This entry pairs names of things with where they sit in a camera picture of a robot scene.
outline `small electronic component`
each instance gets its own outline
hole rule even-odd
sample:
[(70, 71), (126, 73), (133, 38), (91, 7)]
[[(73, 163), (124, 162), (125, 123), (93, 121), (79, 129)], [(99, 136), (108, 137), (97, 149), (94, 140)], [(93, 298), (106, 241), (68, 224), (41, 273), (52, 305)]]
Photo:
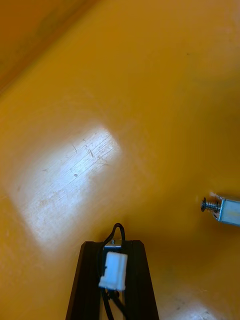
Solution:
[(218, 196), (215, 202), (206, 198), (201, 203), (201, 211), (212, 212), (214, 218), (222, 223), (240, 227), (240, 200)]

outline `white plastic connector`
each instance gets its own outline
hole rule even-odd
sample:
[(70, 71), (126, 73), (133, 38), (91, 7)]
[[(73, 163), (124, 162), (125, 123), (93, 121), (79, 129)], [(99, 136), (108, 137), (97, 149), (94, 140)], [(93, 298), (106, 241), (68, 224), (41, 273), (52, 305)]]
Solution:
[(109, 251), (106, 254), (105, 273), (100, 278), (99, 287), (124, 291), (127, 260), (126, 254)]

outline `white connector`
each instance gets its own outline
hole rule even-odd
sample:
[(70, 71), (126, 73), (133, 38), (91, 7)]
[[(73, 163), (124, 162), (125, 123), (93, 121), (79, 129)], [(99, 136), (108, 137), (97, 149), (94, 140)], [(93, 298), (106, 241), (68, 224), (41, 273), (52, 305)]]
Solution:
[(124, 291), (127, 260), (126, 254), (109, 251), (106, 254), (105, 272), (98, 286), (109, 290)]

